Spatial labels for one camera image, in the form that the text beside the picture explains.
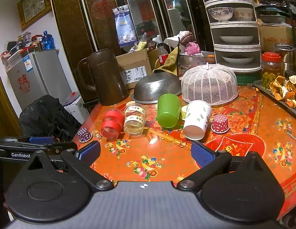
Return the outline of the clear plastic cup HBD band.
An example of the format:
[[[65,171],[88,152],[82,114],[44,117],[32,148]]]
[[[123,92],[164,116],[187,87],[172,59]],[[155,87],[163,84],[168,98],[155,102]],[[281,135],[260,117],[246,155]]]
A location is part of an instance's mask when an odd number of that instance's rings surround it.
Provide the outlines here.
[[[124,132],[131,136],[140,136],[143,133],[147,111],[144,105],[129,101],[124,110]]]

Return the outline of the red plastic cup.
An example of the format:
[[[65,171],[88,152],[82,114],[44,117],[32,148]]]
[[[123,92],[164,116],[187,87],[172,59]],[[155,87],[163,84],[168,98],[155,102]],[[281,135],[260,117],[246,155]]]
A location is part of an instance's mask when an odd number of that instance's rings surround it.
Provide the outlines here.
[[[124,125],[124,115],[117,109],[109,109],[104,113],[101,124],[101,135],[110,141],[118,139]]]

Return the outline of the black garbage bag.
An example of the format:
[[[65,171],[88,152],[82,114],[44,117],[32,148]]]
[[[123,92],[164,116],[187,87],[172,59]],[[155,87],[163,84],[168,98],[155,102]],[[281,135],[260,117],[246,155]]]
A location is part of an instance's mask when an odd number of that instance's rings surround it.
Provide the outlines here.
[[[23,136],[49,136],[70,142],[81,124],[60,104],[59,99],[44,95],[19,115]]]

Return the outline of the grey small refrigerator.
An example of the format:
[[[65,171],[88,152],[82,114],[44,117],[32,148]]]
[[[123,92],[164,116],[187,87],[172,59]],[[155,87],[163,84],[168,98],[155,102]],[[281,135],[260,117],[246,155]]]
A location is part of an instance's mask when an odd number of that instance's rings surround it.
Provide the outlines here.
[[[44,95],[64,104],[71,89],[58,57],[58,50],[33,51],[7,72],[16,99],[24,110]]]

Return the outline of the white mesh food cover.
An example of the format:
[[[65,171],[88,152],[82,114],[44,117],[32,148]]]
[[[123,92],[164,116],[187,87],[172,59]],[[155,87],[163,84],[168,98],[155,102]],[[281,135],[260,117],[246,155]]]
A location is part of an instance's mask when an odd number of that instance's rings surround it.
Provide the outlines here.
[[[239,94],[235,73],[220,64],[190,68],[181,77],[182,98],[186,102],[202,100],[210,106],[233,101]]]

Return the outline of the brown plastic pitcher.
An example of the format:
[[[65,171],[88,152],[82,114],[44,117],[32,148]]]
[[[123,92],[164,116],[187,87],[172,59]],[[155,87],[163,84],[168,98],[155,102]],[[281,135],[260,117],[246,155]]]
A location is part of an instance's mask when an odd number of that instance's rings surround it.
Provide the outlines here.
[[[84,88],[95,92],[103,106],[111,106],[129,96],[112,49],[103,49],[82,59],[77,70]]]

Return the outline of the green plastic basket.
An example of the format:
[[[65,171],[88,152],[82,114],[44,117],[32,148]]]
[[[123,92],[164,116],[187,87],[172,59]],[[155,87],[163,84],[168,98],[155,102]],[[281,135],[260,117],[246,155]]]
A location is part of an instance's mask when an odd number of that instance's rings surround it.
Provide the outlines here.
[[[251,85],[255,81],[261,79],[261,71],[253,71],[253,72],[234,72],[237,78],[237,84],[240,86]]]

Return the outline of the steel colander bowl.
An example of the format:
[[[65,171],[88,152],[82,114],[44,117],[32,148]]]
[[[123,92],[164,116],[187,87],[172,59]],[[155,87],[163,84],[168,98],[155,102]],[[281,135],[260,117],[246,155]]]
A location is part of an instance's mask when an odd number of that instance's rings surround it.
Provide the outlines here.
[[[167,72],[158,72],[141,78],[135,85],[131,100],[140,104],[157,103],[164,94],[180,95],[181,81]]]

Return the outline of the cardboard box with label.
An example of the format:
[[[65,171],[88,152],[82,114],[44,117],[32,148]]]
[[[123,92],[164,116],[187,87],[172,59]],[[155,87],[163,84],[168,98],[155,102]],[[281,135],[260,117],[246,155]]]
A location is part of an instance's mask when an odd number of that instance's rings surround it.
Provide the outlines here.
[[[123,54],[116,57],[120,76],[130,90],[143,77],[152,74],[147,49]]]

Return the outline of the pink plastic bag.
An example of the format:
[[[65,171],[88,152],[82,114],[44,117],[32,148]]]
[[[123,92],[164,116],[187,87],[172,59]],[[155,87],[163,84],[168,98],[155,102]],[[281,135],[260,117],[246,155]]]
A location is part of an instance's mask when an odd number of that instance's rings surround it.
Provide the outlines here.
[[[189,42],[188,44],[186,44],[186,47],[185,47],[186,55],[196,55],[200,53],[201,53],[200,47],[196,42]]]

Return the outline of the red label drink bottle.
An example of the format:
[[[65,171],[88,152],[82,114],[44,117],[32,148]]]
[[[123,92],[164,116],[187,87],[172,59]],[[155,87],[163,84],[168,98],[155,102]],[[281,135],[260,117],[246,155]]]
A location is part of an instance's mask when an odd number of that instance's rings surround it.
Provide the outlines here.
[[[160,65],[164,65],[167,58],[168,58],[168,51],[165,49],[164,43],[159,43],[158,44],[158,50],[159,50],[159,54],[158,54],[158,60],[160,62]]]

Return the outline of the blue white snack bag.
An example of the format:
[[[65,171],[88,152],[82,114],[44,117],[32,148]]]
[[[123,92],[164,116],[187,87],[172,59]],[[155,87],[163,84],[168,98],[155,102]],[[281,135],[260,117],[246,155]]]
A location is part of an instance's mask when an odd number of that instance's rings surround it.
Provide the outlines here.
[[[118,44],[121,48],[137,42],[135,27],[128,5],[113,8]]]

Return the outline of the dark wooden wardrobe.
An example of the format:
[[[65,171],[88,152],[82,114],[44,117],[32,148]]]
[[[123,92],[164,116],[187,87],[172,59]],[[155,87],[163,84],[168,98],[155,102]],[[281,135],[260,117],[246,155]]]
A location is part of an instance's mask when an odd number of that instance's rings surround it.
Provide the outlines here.
[[[120,47],[113,10],[126,5],[136,38],[162,39],[182,30],[194,33],[202,50],[212,51],[213,43],[203,0],[51,0],[62,45],[77,88],[84,102],[98,96],[84,88],[77,70],[83,58],[110,48],[115,55],[127,53]]]

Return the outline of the blue floral white bowl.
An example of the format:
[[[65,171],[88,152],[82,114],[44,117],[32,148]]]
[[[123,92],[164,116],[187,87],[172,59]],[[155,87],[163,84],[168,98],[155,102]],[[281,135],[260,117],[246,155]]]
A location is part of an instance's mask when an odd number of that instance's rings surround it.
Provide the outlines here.
[[[218,22],[228,21],[233,17],[232,7],[214,7],[208,9],[208,12],[212,18]]]

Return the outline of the white tiered dish rack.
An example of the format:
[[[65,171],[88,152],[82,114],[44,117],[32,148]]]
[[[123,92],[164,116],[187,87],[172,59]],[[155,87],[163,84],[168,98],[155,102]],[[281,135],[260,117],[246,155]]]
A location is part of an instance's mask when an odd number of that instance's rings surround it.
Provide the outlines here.
[[[261,69],[261,44],[253,0],[203,0],[208,16],[215,59],[234,72]],[[228,21],[214,20],[208,9],[232,7]]]

